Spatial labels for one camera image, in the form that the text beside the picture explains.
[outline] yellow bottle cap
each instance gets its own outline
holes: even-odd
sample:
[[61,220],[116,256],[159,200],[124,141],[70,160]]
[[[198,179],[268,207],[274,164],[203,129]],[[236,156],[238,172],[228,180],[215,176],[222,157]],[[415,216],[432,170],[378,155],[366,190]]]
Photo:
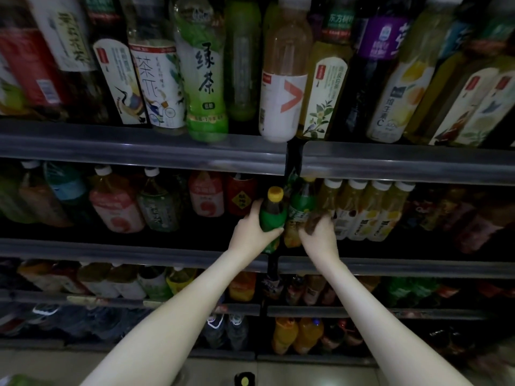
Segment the yellow bottle cap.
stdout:
[[278,203],[283,200],[284,191],[281,187],[270,187],[268,189],[268,200],[274,203]]

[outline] left hand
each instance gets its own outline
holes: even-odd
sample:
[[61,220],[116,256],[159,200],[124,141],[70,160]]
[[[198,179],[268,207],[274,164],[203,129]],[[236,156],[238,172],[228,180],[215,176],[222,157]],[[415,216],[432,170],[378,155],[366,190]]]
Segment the left hand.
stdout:
[[241,219],[232,234],[229,251],[235,253],[245,268],[254,260],[266,246],[283,233],[284,228],[279,227],[270,232],[263,232],[259,225],[259,211],[263,200],[256,200],[252,204],[250,214]]

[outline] purple bottle label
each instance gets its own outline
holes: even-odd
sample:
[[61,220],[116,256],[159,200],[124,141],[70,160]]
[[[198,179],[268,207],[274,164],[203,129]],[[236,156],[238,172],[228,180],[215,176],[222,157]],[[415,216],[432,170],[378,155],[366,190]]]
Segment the purple bottle label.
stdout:
[[375,60],[392,60],[399,54],[401,44],[409,31],[405,17],[373,17],[363,19],[358,35],[358,55]]

